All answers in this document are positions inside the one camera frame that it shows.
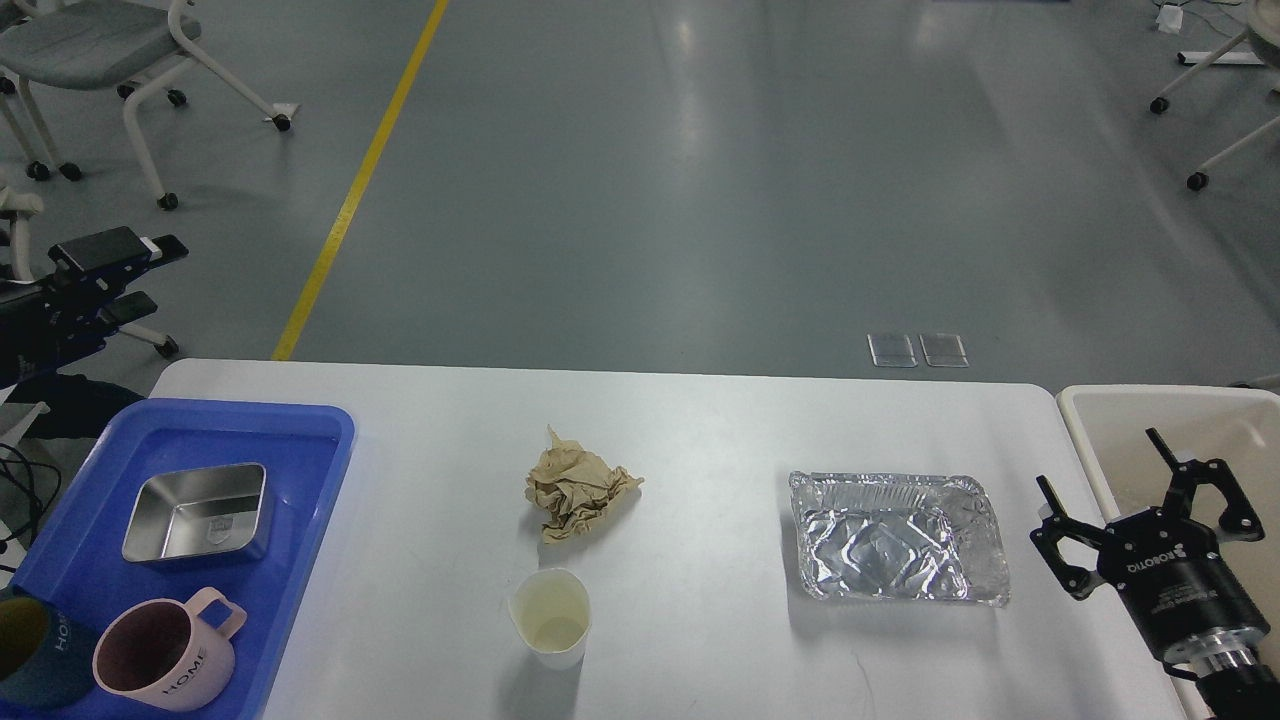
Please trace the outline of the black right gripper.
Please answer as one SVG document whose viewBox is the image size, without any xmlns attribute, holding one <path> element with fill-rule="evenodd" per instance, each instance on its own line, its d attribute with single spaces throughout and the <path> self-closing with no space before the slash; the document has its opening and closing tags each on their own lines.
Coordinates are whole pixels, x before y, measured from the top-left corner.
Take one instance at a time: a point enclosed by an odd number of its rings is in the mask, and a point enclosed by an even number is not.
<svg viewBox="0 0 1280 720">
<path fill-rule="evenodd" d="M 1038 475 L 1047 514 L 1030 542 L 1074 600 L 1087 600 L 1105 583 L 1112 585 L 1157 661 L 1189 661 L 1219 635 L 1257 647 L 1271 625 L 1226 565 L 1219 539 L 1262 541 L 1260 515 L 1225 460 L 1179 461 L 1153 427 L 1146 436 L 1171 471 L 1158 507 L 1094 527 L 1070 518 L 1050 479 Z M 1216 533 L 1190 518 L 1202 486 L 1212 486 L 1225 501 Z M 1097 552 L 1097 570 L 1070 564 L 1060 550 L 1062 541 Z"/>
</svg>

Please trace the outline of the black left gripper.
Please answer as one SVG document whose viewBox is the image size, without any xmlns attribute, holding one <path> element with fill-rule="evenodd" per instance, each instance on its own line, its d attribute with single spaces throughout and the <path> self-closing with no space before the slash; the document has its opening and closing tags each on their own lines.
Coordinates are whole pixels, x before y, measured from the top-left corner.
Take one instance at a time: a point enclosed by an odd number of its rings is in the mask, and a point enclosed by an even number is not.
<svg viewBox="0 0 1280 720">
<path fill-rule="evenodd" d="M 111 331 L 155 314 L 157 305 L 143 291 L 111 300 L 101 290 L 125 287 L 188 258 L 189 250 L 174 234 L 142 237 L 122 225 L 58 243 L 47 256 L 54 263 L 51 284 L 3 282 L 4 388 L 96 354 Z"/>
</svg>

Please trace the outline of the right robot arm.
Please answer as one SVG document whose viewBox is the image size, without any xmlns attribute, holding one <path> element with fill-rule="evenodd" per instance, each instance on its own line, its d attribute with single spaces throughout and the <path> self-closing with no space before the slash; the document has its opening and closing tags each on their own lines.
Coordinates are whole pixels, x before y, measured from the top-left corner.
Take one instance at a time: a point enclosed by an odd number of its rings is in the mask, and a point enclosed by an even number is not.
<svg viewBox="0 0 1280 720">
<path fill-rule="evenodd" d="M 1193 683 L 1212 717 L 1275 719 L 1277 675 L 1258 653 L 1271 626 L 1221 551 L 1263 539 L 1263 524 L 1224 460 L 1181 461 L 1146 434 L 1171 473 L 1160 505 L 1094 527 L 1038 477 L 1046 505 L 1030 542 L 1074 600 L 1111 585 L 1153 660 Z"/>
</svg>

